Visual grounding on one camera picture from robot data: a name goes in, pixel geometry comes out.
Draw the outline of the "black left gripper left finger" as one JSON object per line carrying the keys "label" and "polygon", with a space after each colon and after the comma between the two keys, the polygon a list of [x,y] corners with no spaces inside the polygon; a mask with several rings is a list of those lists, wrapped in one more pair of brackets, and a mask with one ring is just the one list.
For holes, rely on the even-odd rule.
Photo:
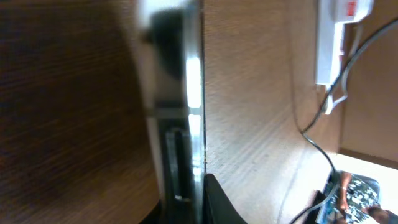
{"label": "black left gripper left finger", "polygon": [[143,218],[139,224],[159,224],[162,216],[162,204],[160,201],[155,207]]}

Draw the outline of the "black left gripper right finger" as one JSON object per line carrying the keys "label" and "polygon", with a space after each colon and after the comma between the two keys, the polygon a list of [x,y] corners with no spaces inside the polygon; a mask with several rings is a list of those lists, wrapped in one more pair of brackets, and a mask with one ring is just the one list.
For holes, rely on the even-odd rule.
{"label": "black left gripper right finger", "polygon": [[203,206],[205,224],[246,224],[227,197],[213,174],[205,176],[205,194]]}

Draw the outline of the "black Galaxy smartphone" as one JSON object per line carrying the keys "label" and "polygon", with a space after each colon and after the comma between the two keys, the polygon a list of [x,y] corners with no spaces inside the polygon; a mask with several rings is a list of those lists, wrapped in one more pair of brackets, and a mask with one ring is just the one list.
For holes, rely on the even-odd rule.
{"label": "black Galaxy smartphone", "polygon": [[162,223],[201,223],[205,174],[203,3],[137,7],[139,81]]}

